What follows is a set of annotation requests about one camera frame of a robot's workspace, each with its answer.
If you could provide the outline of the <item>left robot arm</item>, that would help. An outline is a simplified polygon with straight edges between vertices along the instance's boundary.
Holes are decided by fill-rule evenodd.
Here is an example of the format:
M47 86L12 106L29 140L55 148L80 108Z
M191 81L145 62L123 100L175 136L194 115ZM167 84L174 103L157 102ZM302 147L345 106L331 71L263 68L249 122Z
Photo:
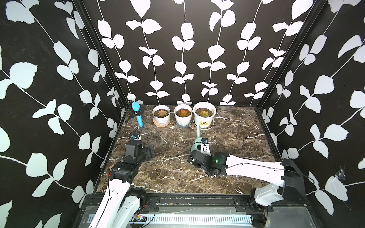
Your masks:
M143 162L156 157L155 148L141 140L125 145L125 156L111 169L107 190L90 223L90 228L125 228L132 216L146 203L145 190L131 189L134 177Z

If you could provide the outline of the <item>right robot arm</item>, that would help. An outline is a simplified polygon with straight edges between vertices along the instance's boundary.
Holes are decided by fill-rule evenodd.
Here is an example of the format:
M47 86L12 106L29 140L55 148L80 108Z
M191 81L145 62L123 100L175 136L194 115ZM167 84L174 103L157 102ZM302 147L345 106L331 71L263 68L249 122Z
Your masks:
M282 200L297 204L307 201L304 175L290 159L283 159L282 162L263 162L227 153L209 155L193 150L188 156L188 162L203 169L209 176L243 176L268 182L264 187L253 189L250 204L269 206Z

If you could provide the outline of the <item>mint green watering can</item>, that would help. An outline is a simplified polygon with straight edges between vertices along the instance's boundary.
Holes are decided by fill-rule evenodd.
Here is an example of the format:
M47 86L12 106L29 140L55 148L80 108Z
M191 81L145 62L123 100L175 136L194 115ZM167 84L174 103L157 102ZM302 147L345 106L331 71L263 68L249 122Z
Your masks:
M201 130L200 130L200 119L201 117L199 115L196 116L196 140L195 142L192 144L191 148L190 148L190 152L193 150L197 150L200 151L200 146L201 146Z

